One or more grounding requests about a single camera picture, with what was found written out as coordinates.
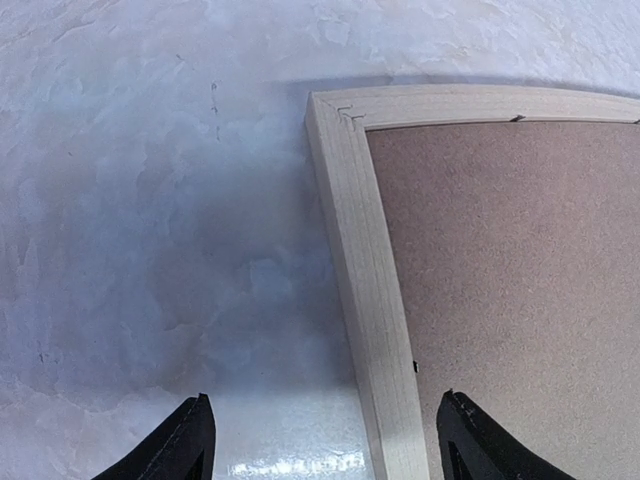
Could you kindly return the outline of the light wooden picture frame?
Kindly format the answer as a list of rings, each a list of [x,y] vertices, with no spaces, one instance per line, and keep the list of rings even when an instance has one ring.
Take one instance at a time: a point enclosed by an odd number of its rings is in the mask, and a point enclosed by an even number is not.
[[[545,87],[426,84],[309,94],[305,126],[377,478],[425,479],[429,464],[368,133],[465,123],[638,120],[636,99]]]

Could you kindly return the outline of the brown hardboard backing panel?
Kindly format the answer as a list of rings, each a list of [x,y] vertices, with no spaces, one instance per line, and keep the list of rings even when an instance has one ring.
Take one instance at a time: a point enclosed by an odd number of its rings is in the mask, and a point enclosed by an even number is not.
[[[639,475],[639,129],[525,122],[372,131],[418,366],[577,479]]]

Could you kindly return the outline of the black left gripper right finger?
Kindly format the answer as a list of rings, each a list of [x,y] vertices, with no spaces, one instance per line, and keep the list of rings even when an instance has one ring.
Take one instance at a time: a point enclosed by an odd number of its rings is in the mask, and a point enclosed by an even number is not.
[[[462,392],[444,393],[436,425],[446,480],[573,480],[527,449]]]

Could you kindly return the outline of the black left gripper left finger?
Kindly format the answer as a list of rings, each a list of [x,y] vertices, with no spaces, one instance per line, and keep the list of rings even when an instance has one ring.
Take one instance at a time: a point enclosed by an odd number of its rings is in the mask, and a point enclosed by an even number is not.
[[[95,480],[211,479],[216,425],[209,397],[187,398]]]

